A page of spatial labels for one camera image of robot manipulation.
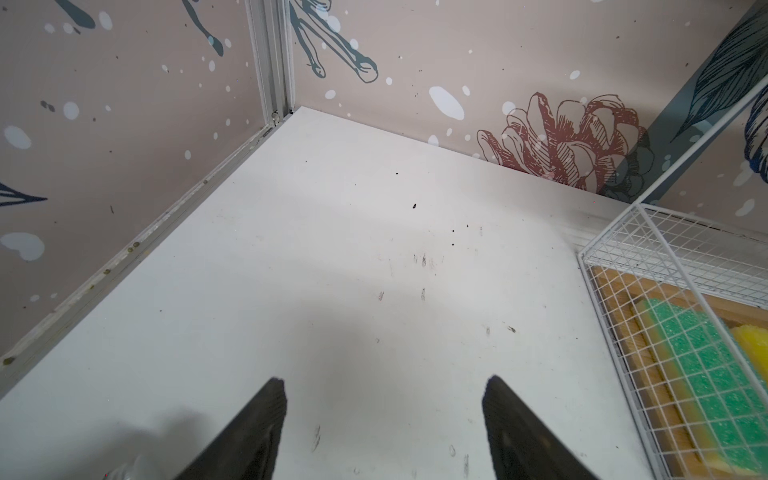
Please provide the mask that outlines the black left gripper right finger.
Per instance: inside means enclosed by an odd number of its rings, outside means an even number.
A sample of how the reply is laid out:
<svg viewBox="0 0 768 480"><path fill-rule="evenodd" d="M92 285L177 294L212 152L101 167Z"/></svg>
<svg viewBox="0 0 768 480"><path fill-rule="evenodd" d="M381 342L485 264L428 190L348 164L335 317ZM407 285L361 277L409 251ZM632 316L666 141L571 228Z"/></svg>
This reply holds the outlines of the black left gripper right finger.
<svg viewBox="0 0 768 480"><path fill-rule="evenodd" d="M502 378L489 378L482 410L498 480L597 478Z"/></svg>

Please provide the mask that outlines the light green sponge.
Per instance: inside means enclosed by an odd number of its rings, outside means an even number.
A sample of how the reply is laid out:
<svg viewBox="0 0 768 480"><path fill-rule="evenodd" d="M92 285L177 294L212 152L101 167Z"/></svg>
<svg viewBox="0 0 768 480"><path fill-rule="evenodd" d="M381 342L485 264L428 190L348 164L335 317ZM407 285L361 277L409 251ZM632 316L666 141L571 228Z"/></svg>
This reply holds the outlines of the light green sponge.
<svg viewBox="0 0 768 480"><path fill-rule="evenodd" d="M662 385L711 473L767 474L767 409L710 316L657 299L634 304Z"/></svg>

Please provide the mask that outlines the yellow sponge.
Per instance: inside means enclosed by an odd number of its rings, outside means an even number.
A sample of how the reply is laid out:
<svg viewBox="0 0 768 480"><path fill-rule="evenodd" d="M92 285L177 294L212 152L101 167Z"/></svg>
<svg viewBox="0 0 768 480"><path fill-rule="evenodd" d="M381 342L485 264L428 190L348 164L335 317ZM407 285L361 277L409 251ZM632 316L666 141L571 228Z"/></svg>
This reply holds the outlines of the yellow sponge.
<svg viewBox="0 0 768 480"><path fill-rule="evenodd" d="M754 325L731 329L734 340L764 383L768 381L768 331Z"/></svg>

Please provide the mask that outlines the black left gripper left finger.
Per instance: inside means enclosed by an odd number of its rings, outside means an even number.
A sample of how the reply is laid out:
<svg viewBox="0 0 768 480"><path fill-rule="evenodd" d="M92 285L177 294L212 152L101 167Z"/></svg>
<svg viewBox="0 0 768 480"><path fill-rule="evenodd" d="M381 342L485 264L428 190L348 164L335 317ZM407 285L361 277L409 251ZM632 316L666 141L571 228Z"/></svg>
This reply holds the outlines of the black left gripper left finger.
<svg viewBox="0 0 768 480"><path fill-rule="evenodd" d="M270 480L286 414L285 383L273 377L176 478Z"/></svg>

